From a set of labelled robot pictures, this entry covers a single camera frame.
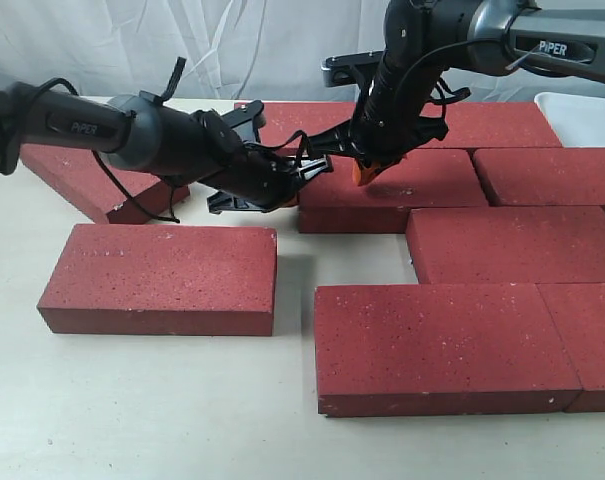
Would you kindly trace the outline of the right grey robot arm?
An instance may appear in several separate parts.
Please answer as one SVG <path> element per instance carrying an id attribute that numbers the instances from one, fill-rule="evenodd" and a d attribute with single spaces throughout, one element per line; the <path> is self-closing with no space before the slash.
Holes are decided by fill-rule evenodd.
<path id="1" fill-rule="evenodd" d="M 357 84 L 358 101 L 350 119 L 304 142 L 312 158 L 353 158 L 359 185 L 446 137 L 445 117 L 422 112 L 427 104 L 445 109 L 469 96 L 468 88 L 453 90 L 443 80 L 449 69 L 493 77 L 523 69 L 605 85 L 605 10 L 543 10 L 533 1 L 391 1 L 384 41 L 379 52 L 325 61 L 327 84 Z"/>

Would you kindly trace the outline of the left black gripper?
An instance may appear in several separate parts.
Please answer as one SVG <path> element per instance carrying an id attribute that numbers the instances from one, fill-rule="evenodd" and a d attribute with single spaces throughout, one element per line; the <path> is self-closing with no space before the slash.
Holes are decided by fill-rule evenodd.
<path id="1" fill-rule="evenodd" d="M 294 157 L 266 155 L 254 150 L 261 144 L 245 143 L 213 110 L 196 115 L 201 123 L 211 170 L 198 173 L 193 181 L 217 191 L 207 199 L 211 213 L 223 211 L 271 212 L 298 206 L 298 194 L 313 180 L 333 171 L 329 156 L 316 154 L 305 132 Z"/>

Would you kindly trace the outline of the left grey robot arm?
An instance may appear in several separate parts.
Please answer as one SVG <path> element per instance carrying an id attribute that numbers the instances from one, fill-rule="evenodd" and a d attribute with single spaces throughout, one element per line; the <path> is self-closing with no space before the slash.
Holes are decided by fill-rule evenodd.
<path id="1" fill-rule="evenodd" d="M 15 171 L 24 144 L 87 150 L 107 176 L 122 170 L 151 174 L 171 189 L 213 188 L 208 210 L 220 214 L 286 208 L 332 169 L 302 131 L 293 135 L 299 147 L 292 156 L 260 144 L 260 101 L 226 114 L 186 113 L 168 107 L 169 97 L 140 92 L 96 103 L 63 78 L 13 83 L 0 90 L 0 174 Z"/>

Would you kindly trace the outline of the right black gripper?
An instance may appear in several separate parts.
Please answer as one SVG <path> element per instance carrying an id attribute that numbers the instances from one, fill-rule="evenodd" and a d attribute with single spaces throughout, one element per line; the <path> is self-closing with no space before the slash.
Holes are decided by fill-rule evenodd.
<path id="1" fill-rule="evenodd" d="M 372 183 L 407 152 L 442 138 L 442 120 L 422 120 L 424 106 L 445 70 L 431 35 L 433 1 L 391 1 L 384 17 L 385 49 L 370 85 L 360 90 L 355 110 L 345 121 L 309 137 L 316 154 L 354 158 L 356 186 Z"/>

